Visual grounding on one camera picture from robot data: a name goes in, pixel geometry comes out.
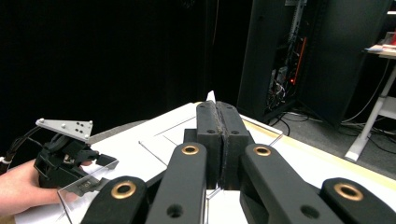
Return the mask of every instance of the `floor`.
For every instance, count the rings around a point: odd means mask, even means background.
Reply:
[[[356,125],[342,126],[339,130],[335,130],[320,120],[309,119],[305,115],[295,113],[285,114],[274,127],[284,133],[290,130],[291,138],[340,158],[344,158],[360,133],[351,129],[358,128]],[[371,140],[356,163],[381,175],[396,179],[396,144],[392,140],[382,134],[372,134]]]

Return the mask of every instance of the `brass bushing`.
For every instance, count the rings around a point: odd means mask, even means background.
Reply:
[[[125,191],[120,191],[120,188],[122,187],[126,187],[128,189]],[[111,196],[113,196],[113,198],[115,199],[125,199],[133,195],[135,191],[136,185],[129,180],[125,180],[116,184],[113,187],[113,189],[111,190]]]
[[[359,189],[356,187],[345,184],[345,183],[338,183],[334,185],[335,192],[341,195],[343,198],[349,199],[351,201],[361,201],[363,199],[363,194]]]

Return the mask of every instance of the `black cabinet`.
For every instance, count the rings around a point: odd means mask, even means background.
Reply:
[[[265,108],[276,55],[274,46],[278,46],[279,39],[276,22],[281,20],[277,16],[282,13],[282,6],[271,1],[256,2],[262,6],[252,9],[237,108],[266,122],[274,117],[268,116]],[[281,106],[301,103],[337,127],[359,83],[366,58],[363,50],[375,44],[391,3],[391,0],[307,1],[302,19],[309,23],[304,31],[306,54],[296,80],[296,94]],[[268,15],[267,26],[259,25],[258,18],[253,18],[257,10]]]

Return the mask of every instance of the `black cable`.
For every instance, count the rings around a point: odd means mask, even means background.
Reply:
[[[383,150],[383,151],[386,151],[386,152],[388,152],[388,153],[390,153],[390,154],[396,155],[396,152],[390,151],[390,150],[387,150],[387,149],[384,149],[384,148],[382,148],[379,144],[377,144],[371,137],[368,137],[368,138],[369,138],[369,140],[372,141],[373,144],[374,144],[376,147],[378,147],[379,149],[381,149],[381,150]]]
[[[9,165],[12,162],[12,159],[14,159],[15,154],[17,153],[18,148],[28,139],[32,134],[40,130],[41,128],[39,126],[35,126],[33,129],[31,129],[29,132],[27,132],[24,136],[17,138],[7,151],[6,157],[3,158],[3,161],[0,162],[0,175],[5,174],[8,170]]]
[[[284,119],[286,119],[286,120],[290,120],[290,121],[294,121],[294,122],[304,122],[304,121],[307,121],[307,120],[309,120],[309,116],[307,116],[307,115],[302,115],[302,116],[300,116],[300,115],[295,115],[295,116],[298,116],[298,117],[305,117],[305,119],[288,119],[288,118],[284,118]]]
[[[283,120],[283,119],[279,119],[279,120],[282,121],[282,122],[286,125],[286,127],[288,127],[288,134],[286,134],[286,136],[289,136],[289,135],[290,135],[290,127],[289,127],[289,124],[286,123],[285,120]]]
[[[276,124],[279,123],[279,121],[283,118],[283,116],[285,116],[285,114],[282,114],[280,117],[276,117],[277,121],[275,121],[273,124],[270,124],[271,127],[274,127]]]
[[[33,143],[35,143],[36,145],[38,145],[39,147],[43,147],[43,145],[41,144],[41,143],[39,143],[39,142],[37,142],[35,139],[33,139],[33,138],[27,138],[27,140],[29,140],[29,141],[31,141],[31,142],[33,142]]]

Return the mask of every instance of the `electrical wire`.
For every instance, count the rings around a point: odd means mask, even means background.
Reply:
[[[286,125],[286,127],[288,128],[288,133],[286,134],[286,136],[290,136],[290,126],[289,126],[289,124],[283,119],[279,119],[279,120],[282,121]]]
[[[388,59],[388,61],[387,61],[387,66],[385,67],[385,70],[384,70],[384,74],[382,75],[382,77],[381,77],[381,80],[379,80],[379,83],[378,83],[378,85],[376,86],[376,88],[375,88],[375,91],[374,91],[374,93],[373,93],[373,95],[370,97],[370,100],[367,102],[367,104],[364,106],[364,108],[358,113],[358,114],[356,114],[355,116],[353,116],[352,118],[350,118],[350,119],[346,119],[346,120],[343,120],[343,121],[341,121],[342,123],[344,123],[344,122],[348,122],[348,121],[350,121],[350,120],[353,120],[353,119],[355,119],[358,115],[360,115],[361,114],[361,112],[363,112],[364,111],[364,109],[367,107],[367,105],[369,105],[370,104],[370,102],[373,100],[373,98],[375,97],[375,94],[376,94],[376,92],[378,91],[378,89],[379,89],[379,86],[381,85],[381,83],[382,83],[382,80],[384,80],[384,77],[385,77],[385,74],[387,73],[387,70],[388,70],[388,66],[389,66],[389,61],[390,61],[390,59]]]
[[[15,154],[17,153],[18,148],[26,141],[26,139],[29,139],[29,137],[40,130],[41,128],[39,126],[35,126],[33,129],[31,129],[29,132],[27,132],[24,136],[19,137],[14,140],[12,143],[11,147],[7,151],[6,157],[3,158],[2,162],[0,162],[0,175],[4,174],[7,170],[9,165],[12,162],[12,159],[14,159]]]
[[[385,149],[385,148],[382,148],[382,147],[381,147],[379,144],[377,144],[371,137],[368,137],[368,139],[369,139],[376,147],[378,147],[379,149],[381,149],[381,150],[383,150],[383,151],[385,151],[385,152],[388,152],[388,153],[390,153],[390,154],[396,155],[396,152],[390,151],[390,150]]]

